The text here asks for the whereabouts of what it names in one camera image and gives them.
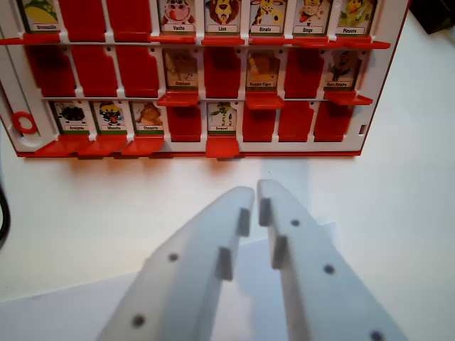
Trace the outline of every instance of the screw hole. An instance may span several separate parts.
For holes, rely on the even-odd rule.
[[[326,266],[324,266],[324,271],[329,275],[333,275],[335,273],[335,268],[333,267],[333,265],[327,264]]]
[[[145,317],[143,315],[135,315],[132,320],[132,325],[134,328],[140,328],[145,323]]]
[[[168,258],[169,261],[176,261],[178,259],[178,254],[176,253],[169,254]]]
[[[377,330],[374,330],[370,334],[371,340],[373,341],[383,341],[384,336],[382,335],[381,332],[378,332]]]

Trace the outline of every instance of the black cable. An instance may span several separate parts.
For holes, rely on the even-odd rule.
[[[0,207],[3,214],[3,222],[0,228],[0,249],[4,245],[8,237],[9,228],[11,226],[11,216],[9,214],[8,200],[6,200],[5,192],[0,184]]]

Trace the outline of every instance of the dark object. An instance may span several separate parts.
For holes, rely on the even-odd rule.
[[[455,26],[455,0],[412,0],[411,12],[428,34]]]

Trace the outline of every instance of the cow card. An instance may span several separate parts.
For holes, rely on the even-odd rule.
[[[94,102],[92,106],[99,134],[127,133],[122,108],[119,108],[115,102]]]
[[[367,36],[375,14],[377,0],[342,0],[337,35]]]
[[[230,106],[230,102],[208,103],[207,116],[210,135],[235,135],[237,110]]]
[[[131,115],[136,134],[163,134],[161,111],[152,102],[132,102]]]
[[[161,32],[193,34],[195,0],[159,0]]]
[[[198,61],[189,50],[164,49],[163,55],[169,89],[198,89]]]
[[[282,35],[287,0],[250,1],[250,34],[252,36]]]
[[[74,102],[49,102],[60,134],[88,134],[85,112]]]
[[[248,53],[247,90],[275,90],[277,88],[279,59],[270,50]]]
[[[239,34],[241,8],[241,0],[205,0],[205,32],[226,36]]]
[[[324,36],[332,10],[332,0],[297,0],[295,36]]]
[[[53,0],[17,0],[17,4],[28,33],[60,30]]]
[[[361,60],[357,51],[334,50],[328,64],[328,75],[324,89],[353,90],[360,71]]]

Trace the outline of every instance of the character card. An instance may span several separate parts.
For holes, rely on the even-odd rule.
[[[132,102],[131,115],[136,134],[164,134],[161,111],[152,102]]]
[[[205,32],[220,36],[239,34],[241,8],[241,0],[205,0]]]
[[[195,0],[159,0],[161,32],[193,34],[195,29]]]
[[[280,36],[283,34],[287,0],[250,1],[250,34],[252,36]]]
[[[207,104],[207,123],[210,135],[235,135],[237,110],[229,102]]]
[[[337,35],[367,36],[375,14],[377,0],[342,0]]]
[[[248,53],[247,90],[275,90],[277,88],[279,59],[270,50]]]
[[[94,118],[99,134],[126,134],[123,111],[113,101],[94,102]]]
[[[360,71],[361,60],[357,51],[334,50],[328,64],[325,90],[353,90]]]
[[[17,4],[28,33],[60,30],[53,0],[18,0]]]
[[[84,109],[74,102],[49,102],[60,134],[88,134]]]
[[[324,36],[332,10],[332,0],[297,0],[295,36]]]
[[[198,89],[198,61],[189,50],[163,50],[166,84],[174,90]]]

